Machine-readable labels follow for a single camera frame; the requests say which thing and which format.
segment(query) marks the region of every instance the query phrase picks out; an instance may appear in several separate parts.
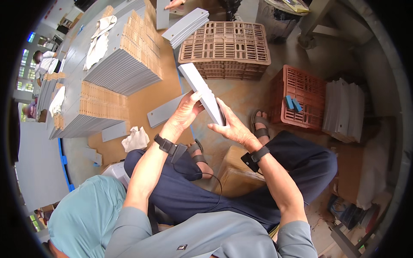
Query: knee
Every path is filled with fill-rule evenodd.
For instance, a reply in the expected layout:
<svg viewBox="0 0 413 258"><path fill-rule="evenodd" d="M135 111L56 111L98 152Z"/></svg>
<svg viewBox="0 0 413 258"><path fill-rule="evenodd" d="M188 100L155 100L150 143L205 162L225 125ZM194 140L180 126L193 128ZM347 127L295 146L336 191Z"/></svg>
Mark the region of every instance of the knee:
<svg viewBox="0 0 413 258"><path fill-rule="evenodd" d="M324 176L330 182L337 173L337 157L336 154L329 149L326 149L322 154L324 164Z"/></svg>
<svg viewBox="0 0 413 258"><path fill-rule="evenodd" d="M133 170L135 169L136 164L138 163L139 159L143 156L143 154L145 154L144 150L134 149L128 152L128 154L126 155L123 167L129 177L132 176Z"/></svg>

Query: navy pants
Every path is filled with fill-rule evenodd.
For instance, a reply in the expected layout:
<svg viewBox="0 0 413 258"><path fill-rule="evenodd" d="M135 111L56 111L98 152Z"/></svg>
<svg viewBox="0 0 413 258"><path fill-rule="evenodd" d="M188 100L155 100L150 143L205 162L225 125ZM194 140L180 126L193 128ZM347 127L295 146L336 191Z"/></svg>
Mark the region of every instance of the navy pants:
<svg viewBox="0 0 413 258"><path fill-rule="evenodd" d="M307 204L327 187L337 172L334 153L287 131L280 132L266 146L271 155L289 171ZM129 176L144 153L140 149L128 153L124 167ZM197 213L215 211L233 211L246 215L260 222L267 231L280 223L280 210L267 186L236 198L223 196L215 206L220 198L218 194L190 182L200 179L200 173L200 168L188 152L175 164L171 164L171 158L168 157L149 202L177 223Z"/></svg>

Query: blue edge strip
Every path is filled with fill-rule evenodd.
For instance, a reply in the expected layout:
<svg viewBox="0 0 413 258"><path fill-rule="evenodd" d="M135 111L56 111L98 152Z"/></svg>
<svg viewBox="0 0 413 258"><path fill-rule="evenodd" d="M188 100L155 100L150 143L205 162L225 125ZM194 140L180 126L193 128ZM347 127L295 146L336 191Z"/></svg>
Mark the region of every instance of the blue edge strip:
<svg viewBox="0 0 413 258"><path fill-rule="evenodd" d="M62 139L58 138L57 139L59 143L59 154L60 154L60 162L62 163L62 169L64 173L64 178L66 179L67 187L69 188L69 192L73 191L75 189L75 186L71 183L69 183L69 178L67 177L67 172L66 172L66 167L67 165L67 158L65 155L62 154Z"/></svg>
<svg viewBox="0 0 413 258"><path fill-rule="evenodd" d="M181 86L181 93L182 93L182 95L183 95L183 93L184 93L184 92L183 92L182 82L181 82L181 80L180 80L180 76L179 76L179 70L178 70L178 68L176 68L176 70L178 71L179 85ZM195 133L194 133L194 129L192 128L192 125L190 125L189 127L191 128L192 138L194 138L194 139L195 139Z"/></svg>

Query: orange plastic crate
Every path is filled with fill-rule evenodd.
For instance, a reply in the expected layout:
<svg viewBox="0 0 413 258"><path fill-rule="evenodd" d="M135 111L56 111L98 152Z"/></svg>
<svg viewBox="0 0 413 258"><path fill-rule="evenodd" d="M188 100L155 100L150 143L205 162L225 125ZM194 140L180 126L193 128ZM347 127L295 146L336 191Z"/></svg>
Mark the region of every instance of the orange plastic crate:
<svg viewBox="0 0 413 258"><path fill-rule="evenodd" d="M326 82L305 71L284 65L271 80L270 122L321 130ZM303 110L288 109L284 97L296 98Z"/></svg>
<svg viewBox="0 0 413 258"><path fill-rule="evenodd" d="M210 21L183 43L178 63L194 63L205 79L259 80L271 64L262 24Z"/></svg>

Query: brown table surface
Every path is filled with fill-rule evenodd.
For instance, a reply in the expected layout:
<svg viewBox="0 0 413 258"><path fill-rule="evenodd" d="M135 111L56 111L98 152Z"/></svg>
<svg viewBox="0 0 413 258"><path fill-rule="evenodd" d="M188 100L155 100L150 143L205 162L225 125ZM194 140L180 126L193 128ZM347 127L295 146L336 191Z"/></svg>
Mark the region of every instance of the brown table surface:
<svg viewBox="0 0 413 258"><path fill-rule="evenodd" d="M152 144L155 135L161 131L163 124L152 129L149 126L147 113L182 95L172 47L166 40L162 43L160 55L163 80L128 97L131 126L137 126L138 128L143 126L150 139L148 146ZM126 136L123 136L102 142L102 133L98 133L88 138L88 144L90 148L96 149L98 153L102 154L103 165L109 165L126 157L127 153L121 144L125 138ZM183 144L189 144L193 141L194 138L190 128L186 129L178 140Z"/></svg>

